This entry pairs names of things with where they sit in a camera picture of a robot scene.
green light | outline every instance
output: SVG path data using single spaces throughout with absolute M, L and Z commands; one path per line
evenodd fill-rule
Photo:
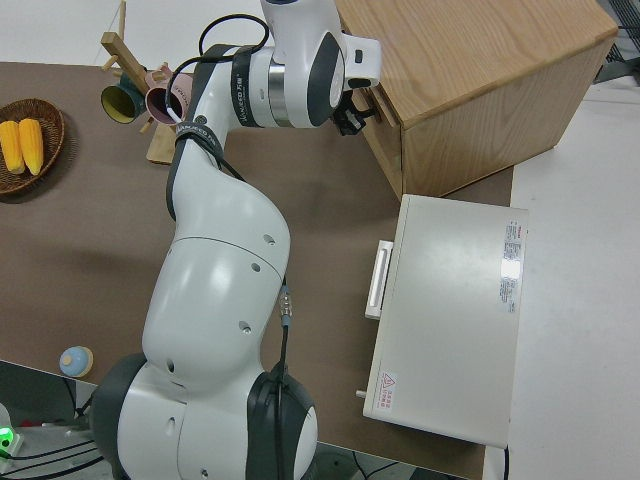
M 0 445 L 7 448 L 13 442 L 13 430 L 9 427 L 0 428 Z

wooden box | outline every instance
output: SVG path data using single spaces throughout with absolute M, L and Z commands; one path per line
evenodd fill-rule
M 346 31 L 382 44 L 380 85 L 360 101 L 380 112 L 364 135 L 398 197 L 446 195 L 555 146 L 618 31 L 595 0 L 336 3 Z

red warning triangle sticker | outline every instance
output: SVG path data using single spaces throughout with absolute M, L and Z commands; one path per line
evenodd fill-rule
M 382 388 L 389 388 L 392 385 L 395 385 L 396 381 L 389 376 L 389 374 L 385 373 L 382 376 Z

wicker basket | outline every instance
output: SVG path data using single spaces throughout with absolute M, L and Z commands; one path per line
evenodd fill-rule
M 62 113 L 49 102 L 29 98 L 13 102 L 0 109 L 0 122 L 24 118 L 34 118 L 40 122 L 44 146 L 44 164 L 38 175 L 31 175 L 25 168 L 24 173 L 9 173 L 0 152 L 0 195 L 17 193 L 37 182 L 53 165 L 58 157 L 64 140 L 64 119 Z

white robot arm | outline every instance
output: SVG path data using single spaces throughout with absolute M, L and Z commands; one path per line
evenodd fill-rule
M 291 314 L 289 230 L 220 165 L 231 129 L 324 123 L 344 91 L 377 83 L 380 46 L 343 34 L 333 0 L 261 3 L 275 47 L 214 46 L 196 68 L 167 184 L 176 233 L 144 355 L 117 364 L 94 396 L 92 429 L 117 480 L 297 480 L 313 458 L 310 397 L 284 362 L 270 373 L 260 362 L 279 293 L 285 324 Z M 216 62 L 223 55 L 233 61 Z

